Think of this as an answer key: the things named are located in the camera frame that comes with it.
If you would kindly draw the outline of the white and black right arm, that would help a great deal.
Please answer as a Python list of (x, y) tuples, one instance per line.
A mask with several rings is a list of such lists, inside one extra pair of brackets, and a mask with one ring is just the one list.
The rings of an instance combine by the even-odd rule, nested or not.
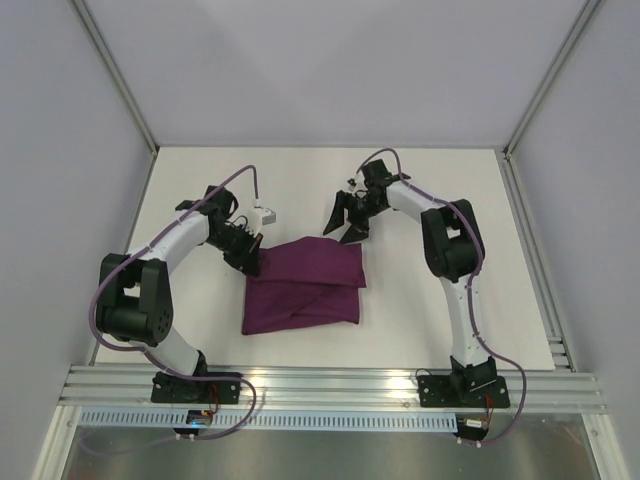
[(342, 244), (361, 242), (370, 235), (370, 219), (386, 210), (399, 211), (421, 227), (424, 257), (443, 287), (452, 331), (451, 373), (448, 388), (456, 401), (475, 404), (498, 380), (495, 359), (479, 336), (473, 286), (485, 259), (485, 248), (473, 207), (466, 199), (455, 202), (435, 197), (411, 182), (402, 171), (392, 173), (374, 155), (357, 169), (348, 189), (336, 193), (323, 234), (343, 225)]

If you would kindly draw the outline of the purple cloth drape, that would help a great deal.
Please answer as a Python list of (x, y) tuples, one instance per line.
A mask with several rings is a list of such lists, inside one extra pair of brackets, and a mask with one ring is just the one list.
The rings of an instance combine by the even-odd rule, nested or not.
[(307, 236), (262, 249), (259, 260), (260, 274), (246, 280), (243, 335), (360, 323), (359, 244)]

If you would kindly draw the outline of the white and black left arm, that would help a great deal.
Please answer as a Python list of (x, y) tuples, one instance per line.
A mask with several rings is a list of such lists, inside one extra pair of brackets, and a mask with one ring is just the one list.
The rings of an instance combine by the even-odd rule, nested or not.
[(236, 197), (211, 186), (199, 201), (184, 200), (173, 220), (151, 242), (126, 254), (109, 254), (100, 266), (93, 327), (159, 362), (151, 400), (156, 404), (232, 405), (241, 391), (240, 374), (208, 369), (205, 355), (173, 325), (170, 275), (195, 248), (209, 244), (246, 276), (260, 272), (259, 247), (273, 210), (254, 202), (238, 220)]

